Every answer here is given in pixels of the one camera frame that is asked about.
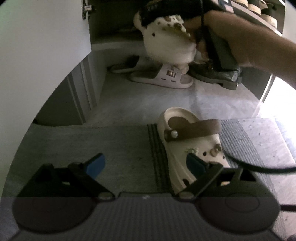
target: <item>door hinge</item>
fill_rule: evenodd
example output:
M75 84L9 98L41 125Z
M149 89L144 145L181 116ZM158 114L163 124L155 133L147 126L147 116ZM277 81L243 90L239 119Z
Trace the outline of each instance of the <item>door hinge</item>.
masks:
M86 19L86 14L88 18L90 15L96 11L96 7L94 5L88 5L87 0L82 0L82 19Z

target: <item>gray floor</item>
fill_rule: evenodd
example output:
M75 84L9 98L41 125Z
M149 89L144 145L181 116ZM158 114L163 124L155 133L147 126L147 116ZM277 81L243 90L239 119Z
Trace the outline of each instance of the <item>gray floor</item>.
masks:
M268 117L260 102L240 84L231 91L196 80L188 89L169 89L129 81L125 74L108 73L99 105L84 126L126 126L156 123L167 108L191 110L201 120Z

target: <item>white cabinet door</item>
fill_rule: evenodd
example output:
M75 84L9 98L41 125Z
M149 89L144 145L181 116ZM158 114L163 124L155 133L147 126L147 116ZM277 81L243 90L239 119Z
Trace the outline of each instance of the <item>white cabinet door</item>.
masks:
M6 0L0 5L1 195L33 119L90 51L81 0Z

